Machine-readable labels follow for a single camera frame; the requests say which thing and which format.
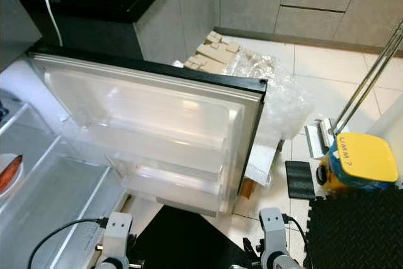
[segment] black mat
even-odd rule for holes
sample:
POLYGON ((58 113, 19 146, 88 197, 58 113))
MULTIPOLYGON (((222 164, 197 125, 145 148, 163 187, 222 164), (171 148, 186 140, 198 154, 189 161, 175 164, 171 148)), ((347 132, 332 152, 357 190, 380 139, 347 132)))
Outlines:
POLYGON ((316 269, 403 268, 403 190, 318 197, 309 205, 307 239, 316 269))
POLYGON ((153 218, 127 256, 129 261, 145 260, 146 269, 250 267, 247 254, 201 215, 168 206, 153 218))
POLYGON ((288 196, 290 198, 315 198, 314 183, 308 162, 285 161, 288 196))

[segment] metal pole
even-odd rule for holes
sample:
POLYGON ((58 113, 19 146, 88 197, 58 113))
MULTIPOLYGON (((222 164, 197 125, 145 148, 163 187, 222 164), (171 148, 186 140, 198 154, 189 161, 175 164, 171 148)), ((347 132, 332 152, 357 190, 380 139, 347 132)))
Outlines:
MULTIPOLYGON (((389 59, 386 59, 383 62, 383 63, 386 62, 386 64, 387 64, 388 61, 390 60, 390 57, 388 55, 391 54, 391 53, 393 53, 393 55, 394 55, 396 53, 397 47, 399 46, 400 41, 401 41, 400 38, 401 38, 402 34, 403 34, 403 20, 400 21, 399 26, 396 28, 396 31, 394 32, 392 37, 389 39, 389 41, 386 44, 385 48, 379 54, 379 56, 376 59, 375 63, 372 65, 372 68, 370 69, 368 74, 366 74, 366 76, 364 77, 364 79, 362 80, 360 85, 355 90, 354 94, 351 96, 351 98, 347 102, 346 106, 341 111, 340 115, 337 117, 336 121, 333 123, 332 127, 329 129, 330 134, 335 134, 335 129, 337 128, 338 123, 341 121, 343 116, 346 114, 346 112, 348 111, 349 107, 353 104, 354 100, 357 98, 357 96, 359 95, 360 91, 363 89, 365 84, 368 82, 368 80, 370 79, 370 77, 373 74, 373 72, 377 69, 377 67, 378 67, 379 63, 382 61, 382 59, 385 56, 388 57, 389 59)), ((345 121, 345 123, 343 123, 343 126, 338 129, 337 133, 339 133, 344 128, 344 126, 346 125, 347 122, 348 122, 348 120, 345 121)))
POLYGON ((350 113, 348 114, 348 116, 346 117, 346 119, 344 120, 343 124, 340 126, 340 128, 338 128, 337 132, 335 133, 335 135, 339 134, 344 127, 346 126, 347 122, 351 119, 351 117, 354 115, 354 113, 356 112, 356 110, 358 109, 358 107, 360 107, 361 103, 363 103, 364 99, 366 98, 366 96, 368 96, 368 94, 370 93, 371 89, 373 88, 373 86, 375 85, 376 81, 378 80, 378 78, 380 77, 381 73, 383 72, 383 70, 385 69, 386 65, 389 63, 389 60, 395 55, 397 48, 399 47, 399 44, 401 43, 401 41, 403 40, 403 36, 400 36, 399 39, 394 43, 394 49, 392 49, 392 51, 389 52, 388 56, 386 57, 386 59, 384 60, 384 62, 382 63, 380 69, 378 70, 378 72, 375 74, 375 76, 373 77, 370 85, 366 88, 366 90, 364 91, 364 93, 361 95, 361 98, 359 98, 359 100, 357 101, 356 105, 354 106, 354 108, 350 111, 350 113))

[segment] food item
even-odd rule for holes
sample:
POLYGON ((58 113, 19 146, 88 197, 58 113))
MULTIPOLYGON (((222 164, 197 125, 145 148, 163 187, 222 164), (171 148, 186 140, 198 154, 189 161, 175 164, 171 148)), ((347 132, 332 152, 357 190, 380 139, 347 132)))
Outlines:
POLYGON ((13 179, 23 161, 23 155, 16 156, 0 173, 0 193, 2 193, 13 179))

